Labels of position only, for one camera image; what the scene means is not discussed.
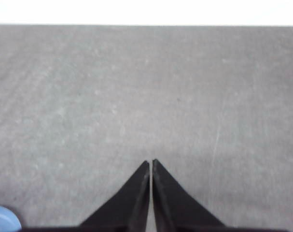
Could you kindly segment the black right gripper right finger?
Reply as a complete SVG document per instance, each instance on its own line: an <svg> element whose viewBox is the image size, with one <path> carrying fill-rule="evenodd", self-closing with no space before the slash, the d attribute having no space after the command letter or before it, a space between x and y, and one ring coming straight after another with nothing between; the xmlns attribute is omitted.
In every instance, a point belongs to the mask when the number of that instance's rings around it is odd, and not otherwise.
<svg viewBox="0 0 293 232"><path fill-rule="evenodd" d="M158 160L153 160L153 210L158 232L208 232L225 229Z"/></svg>

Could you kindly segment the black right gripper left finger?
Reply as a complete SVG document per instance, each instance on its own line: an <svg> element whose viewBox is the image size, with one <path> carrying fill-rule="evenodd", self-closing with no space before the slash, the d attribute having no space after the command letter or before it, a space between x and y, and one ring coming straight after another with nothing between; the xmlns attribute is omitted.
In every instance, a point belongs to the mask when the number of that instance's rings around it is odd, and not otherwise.
<svg viewBox="0 0 293 232"><path fill-rule="evenodd" d="M144 232L150 202L150 165L144 161L124 185L80 226L93 232Z"/></svg>

